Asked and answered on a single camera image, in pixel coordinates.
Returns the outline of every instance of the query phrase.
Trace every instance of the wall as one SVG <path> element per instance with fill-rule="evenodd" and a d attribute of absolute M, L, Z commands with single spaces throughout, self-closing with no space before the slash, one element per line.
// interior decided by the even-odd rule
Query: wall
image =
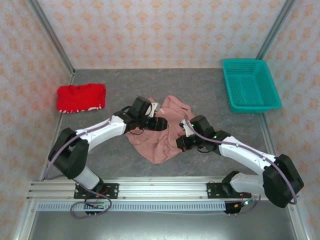
<path fill-rule="evenodd" d="M 320 236 L 320 4 L 298 0 L 266 56 L 282 108 L 267 113 L 278 153 L 289 155 L 305 187 L 299 194 Z"/>
<path fill-rule="evenodd" d="M 69 73 L 26 0 L 0 1 L 0 239 L 12 239 L 49 153 Z"/>
<path fill-rule="evenodd" d="M 76 69 L 256 58 L 285 0 L 40 0 Z"/>

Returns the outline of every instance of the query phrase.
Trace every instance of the plastic basket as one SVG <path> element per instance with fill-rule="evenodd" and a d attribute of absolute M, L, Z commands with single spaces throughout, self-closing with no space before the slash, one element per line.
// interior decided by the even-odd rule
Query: plastic basket
<path fill-rule="evenodd" d="M 267 64 L 257 59 L 222 62 L 226 90 L 234 113 L 264 113 L 281 107 Z"/>

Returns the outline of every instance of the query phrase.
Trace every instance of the gray floor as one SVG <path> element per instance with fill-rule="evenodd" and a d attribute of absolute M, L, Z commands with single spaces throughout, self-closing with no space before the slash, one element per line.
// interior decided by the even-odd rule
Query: gray floor
<path fill-rule="evenodd" d="M 288 210 L 260 202 L 252 212 L 108 212 L 74 219 L 65 212 L 37 212 L 30 240 L 295 240 Z"/>
<path fill-rule="evenodd" d="M 232 113 L 222 69 L 108 69 L 77 70 L 74 85 L 103 83 L 108 93 L 130 89 L 160 104 L 168 95 L 191 106 L 195 115 L 204 115 L 214 129 L 224 130 L 243 143 L 266 152 L 257 114 Z M 135 95 L 118 91 L 111 97 L 112 113 L 131 105 Z M 108 118 L 106 109 L 64 114 L 61 130 L 89 127 Z M 163 164 L 152 164 L 136 152 L 127 137 L 106 141 L 89 152 L 87 166 L 101 177 L 225 176 L 233 170 L 246 174 L 245 166 L 215 153 L 201 154 L 193 149 Z"/>

